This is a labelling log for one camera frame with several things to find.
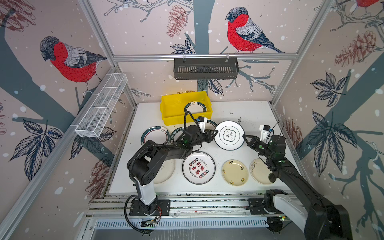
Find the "white plate flower emblem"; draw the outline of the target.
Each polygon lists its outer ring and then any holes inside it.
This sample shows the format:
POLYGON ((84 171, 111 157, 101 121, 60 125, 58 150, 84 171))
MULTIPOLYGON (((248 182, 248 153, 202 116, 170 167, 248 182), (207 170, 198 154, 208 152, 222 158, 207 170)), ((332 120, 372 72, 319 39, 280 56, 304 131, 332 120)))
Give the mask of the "white plate flower emblem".
POLYGON ((223 121, 217 125, 215 130, 218 134, 215 136, 216 144, 227 151, 239 149, 245 142, 243 127, 233 121, 223 121))

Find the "green red rim plate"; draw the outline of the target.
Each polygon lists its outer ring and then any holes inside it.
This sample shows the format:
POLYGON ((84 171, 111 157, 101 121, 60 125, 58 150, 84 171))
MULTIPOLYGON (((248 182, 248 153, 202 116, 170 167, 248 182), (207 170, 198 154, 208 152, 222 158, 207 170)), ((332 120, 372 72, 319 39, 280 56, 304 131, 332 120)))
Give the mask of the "green red rim plate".
POLYGON ((184 111, 193 115, 200 115, 207 112, 207 107, 201 102, 190 102, 185 105, 184 111))
POLYGON ((217 127, 217 124, 213 120, 207 120, 207 123, 205 125, 206 130, 215 130, 217 127))

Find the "white plate red characters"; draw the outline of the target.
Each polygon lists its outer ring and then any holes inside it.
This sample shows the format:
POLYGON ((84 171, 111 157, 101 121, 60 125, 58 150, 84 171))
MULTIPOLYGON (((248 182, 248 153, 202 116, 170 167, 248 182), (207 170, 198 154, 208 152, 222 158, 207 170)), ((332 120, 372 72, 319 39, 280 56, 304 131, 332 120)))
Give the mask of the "white plate red characters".
POLYGON ((186 157, 182 164, 183 175, 194 185, 204 185, 215 175, 214 159, 204 152, 195 152, 186 157))

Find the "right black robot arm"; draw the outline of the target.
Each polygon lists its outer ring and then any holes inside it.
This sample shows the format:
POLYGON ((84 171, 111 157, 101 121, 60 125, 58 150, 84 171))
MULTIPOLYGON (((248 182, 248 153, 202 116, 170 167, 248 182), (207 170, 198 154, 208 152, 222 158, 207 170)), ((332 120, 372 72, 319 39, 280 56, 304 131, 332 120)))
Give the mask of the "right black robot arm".
POLYGON ((272 191, 272 202, 265 201, 268 211, 278 210, 291 219, 307 240, 351 240, 353 238, 349 213, 316 191, 285 157, 286 142, 283 136, 273 135, 264 143, 257 136, 243 135, 247 146, 261 156, 271 171, 269 178, 280 179, 301 202, 297 205, 284 194, 272 191))

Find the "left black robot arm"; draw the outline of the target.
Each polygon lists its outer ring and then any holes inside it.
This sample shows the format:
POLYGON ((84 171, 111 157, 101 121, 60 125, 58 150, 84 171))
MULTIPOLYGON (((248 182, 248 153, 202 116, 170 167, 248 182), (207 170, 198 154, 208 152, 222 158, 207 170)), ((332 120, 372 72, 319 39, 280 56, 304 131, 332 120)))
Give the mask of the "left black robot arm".
POLYGON ((157 144, 152 140, 145 143, 127 163, 129 178, 137 190, 140 205, 147 209, 157 206, 158 197, 153 181, 165 161, 188 157, 193 147, 211 143, 218 132, 203 131, 199 126, 191 125, 173 144, 157 144))

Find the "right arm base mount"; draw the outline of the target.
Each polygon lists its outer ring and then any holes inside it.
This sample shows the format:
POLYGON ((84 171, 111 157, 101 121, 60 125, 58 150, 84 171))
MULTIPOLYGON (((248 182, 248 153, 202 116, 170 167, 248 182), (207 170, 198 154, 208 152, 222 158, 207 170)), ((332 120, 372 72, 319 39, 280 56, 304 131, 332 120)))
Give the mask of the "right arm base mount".
POLYGON ((265 199, 248 199, 249 206, 247 210, 251 215, 284 215, 273 204, 272 201, 266 201, 265 199))

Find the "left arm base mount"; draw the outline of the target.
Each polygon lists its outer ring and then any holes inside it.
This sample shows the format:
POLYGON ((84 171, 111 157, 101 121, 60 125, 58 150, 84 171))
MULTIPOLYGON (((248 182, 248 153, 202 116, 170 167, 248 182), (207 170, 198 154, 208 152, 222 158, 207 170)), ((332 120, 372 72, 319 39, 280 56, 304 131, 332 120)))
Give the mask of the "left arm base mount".
POLYGON ((134 199, 130 204, 130 217, 168 216, 170 214, 170 200, 155 200, 149 206, 134 199))

